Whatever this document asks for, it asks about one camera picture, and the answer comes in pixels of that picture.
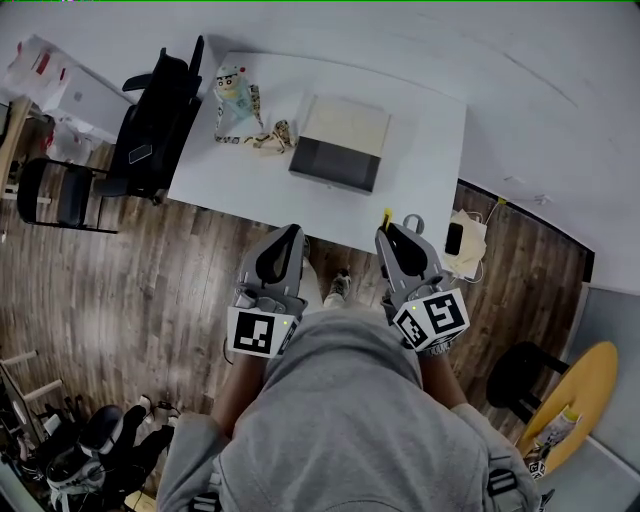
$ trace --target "black office chair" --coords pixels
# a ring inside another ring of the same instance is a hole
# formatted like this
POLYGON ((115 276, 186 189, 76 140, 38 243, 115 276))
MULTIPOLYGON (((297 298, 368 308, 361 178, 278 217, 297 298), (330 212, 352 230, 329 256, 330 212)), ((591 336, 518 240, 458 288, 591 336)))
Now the black office chair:
POLYGON ((171 185, 182 148, 201 101, 196 96, 204 39, 198 37, 191 64, 167 55, 153 73, 127 80, 123 91, 143 89, 137 105, 127 111, 105 180, 94 192, 102 196, 131 195, 159 202, 157 193, 171 185))
POLYGON ((497 408, 509 408, 528 423, 541 401, 531 390, 544 367, 563 374, 569 365, 525 341, 509 348, 496 362, 487 380, 487 401, 497 408))

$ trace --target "gray hoodie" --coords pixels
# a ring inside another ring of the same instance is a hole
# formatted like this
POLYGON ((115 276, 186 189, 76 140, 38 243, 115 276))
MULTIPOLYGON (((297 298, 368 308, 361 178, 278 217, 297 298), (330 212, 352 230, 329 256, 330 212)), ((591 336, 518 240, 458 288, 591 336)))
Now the gray hoodie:
POLYGON ((513 445, 473 407, 449 411, 424 393, 400 341, 363 313, 305 317, 232 441, 211 418, 183 415, 159 512, 192 510, 207 491, 226 512, 537 510, 513 445), (516 489, 490 496, 500 469, 516 489))

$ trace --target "black phone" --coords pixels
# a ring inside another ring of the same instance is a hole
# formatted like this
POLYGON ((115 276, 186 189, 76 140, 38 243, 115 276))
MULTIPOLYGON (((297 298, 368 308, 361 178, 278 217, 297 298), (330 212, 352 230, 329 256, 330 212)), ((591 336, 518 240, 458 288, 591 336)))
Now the black phone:
POLYGON ((462 224, 452 222, 449 224, 449 233, 447 233, 447 243, 444 246, 444 252, 457 256, 460 254, 460 244, 462 243, 462 224))

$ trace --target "round yellow table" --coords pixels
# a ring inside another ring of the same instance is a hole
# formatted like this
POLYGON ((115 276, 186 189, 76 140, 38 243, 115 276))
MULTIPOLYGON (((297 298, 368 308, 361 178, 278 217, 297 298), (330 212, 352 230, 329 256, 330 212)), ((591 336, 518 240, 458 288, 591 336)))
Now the round yellow table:
POLYGON ((600 420, 613 388, 618 371, 618 351, 610 341, 602 341, 587 350, 564 372, 555 389, 542 402, 516 443, 524 457, 533 448, 533 438, 565 405, 582 419, 569 437, 554 447, 545 462, 546 474, 551 473, 575 452, 600 420))

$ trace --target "black chair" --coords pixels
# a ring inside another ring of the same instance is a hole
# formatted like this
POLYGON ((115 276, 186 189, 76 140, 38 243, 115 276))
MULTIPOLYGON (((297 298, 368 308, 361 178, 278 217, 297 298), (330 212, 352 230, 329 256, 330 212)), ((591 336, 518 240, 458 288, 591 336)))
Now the black chair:
POLYGON ((171 185, 182 148, 201 101, 196 96, 204 39, 198 37, 191 64, 167 55, 153 73, 127 80, 123 91, 143 89, 137 105, 127 111, 105 180, 94 192, 105 197, 130 195, 159 202, 157 193, 171 185))
POLYGON ((94 172, 105 173, 99 169, 91 169, 46 158, 36 158, 22 170, 18 187, 18 214, 27 224, 51 226, 56 228, 96 231, 98 233, 117 233, 108 229, 91 228, 84 224, 87 204, 91 193, 94 172), (58 198, 58 222, 40 222, 37 220, 38 190, 47 165, 55 164, 65 167, 60 196, 58 198))
POLYGON ((518 343, 498 359, 487 381, 487 400, 497 408, 509 408, 528 423, 540 400, 531 393, 544 366, 563 374, 569 365, 531 342, 518 343))

